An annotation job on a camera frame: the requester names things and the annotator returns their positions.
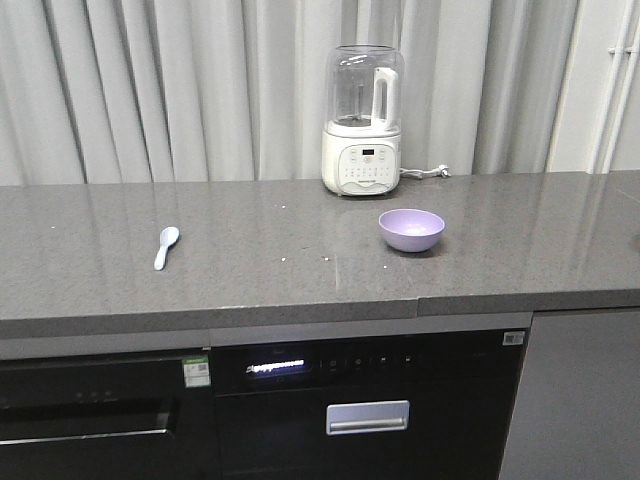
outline oven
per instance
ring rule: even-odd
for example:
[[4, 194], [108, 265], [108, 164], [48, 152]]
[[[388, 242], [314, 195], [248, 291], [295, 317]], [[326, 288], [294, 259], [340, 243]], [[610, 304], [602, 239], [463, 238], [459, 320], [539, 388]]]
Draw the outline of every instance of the oven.
[[211, 352], [229, 480], [498, 477], [525, 330]]
[[207, 353], [0, 362], [0, 478], [219, 478]]

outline drawer handle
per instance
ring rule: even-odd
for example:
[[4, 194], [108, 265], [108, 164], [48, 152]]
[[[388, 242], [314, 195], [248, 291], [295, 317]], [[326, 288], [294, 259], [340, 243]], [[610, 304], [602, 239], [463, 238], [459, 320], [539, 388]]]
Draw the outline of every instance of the drawer handle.
[[327, 435], [345, 435], [406, 430], [409, 402], [345, 403], [327, 407]]

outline blender handle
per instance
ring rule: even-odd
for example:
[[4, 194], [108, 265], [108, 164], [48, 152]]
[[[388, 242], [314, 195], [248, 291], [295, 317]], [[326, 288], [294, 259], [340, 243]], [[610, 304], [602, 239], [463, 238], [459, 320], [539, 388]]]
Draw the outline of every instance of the blender handle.
[[[386, 112], [382, 114], [382, 84], [387, 86]], [[371, 108], [371, 126], [375, 129], [388, 130], [397, 121], [396, 98], [398, 88], [398, 73], [392, 68], [378, 67], [373, 75], [373, 106]]]

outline gray cabinet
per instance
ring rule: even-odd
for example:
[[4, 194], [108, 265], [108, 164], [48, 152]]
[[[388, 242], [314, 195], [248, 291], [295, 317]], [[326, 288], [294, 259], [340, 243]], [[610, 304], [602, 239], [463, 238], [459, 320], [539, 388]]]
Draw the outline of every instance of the gray cabinet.
[[500, 480], [640, 478], [640, 311], [534, 316]]

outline white spoon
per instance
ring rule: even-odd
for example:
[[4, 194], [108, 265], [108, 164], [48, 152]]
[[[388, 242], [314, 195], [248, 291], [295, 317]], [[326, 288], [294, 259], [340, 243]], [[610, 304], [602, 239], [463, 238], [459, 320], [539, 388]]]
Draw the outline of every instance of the white spoon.
[[180, 230], [176, 227], [167, 227], [160, 233], [160, 250], [158, 250], [156, 260], [153, 262], [153, 268], [156, 270], [162, 270], [164, 268], [167, 251], [171, 245], [178, 241], [179, 236]]

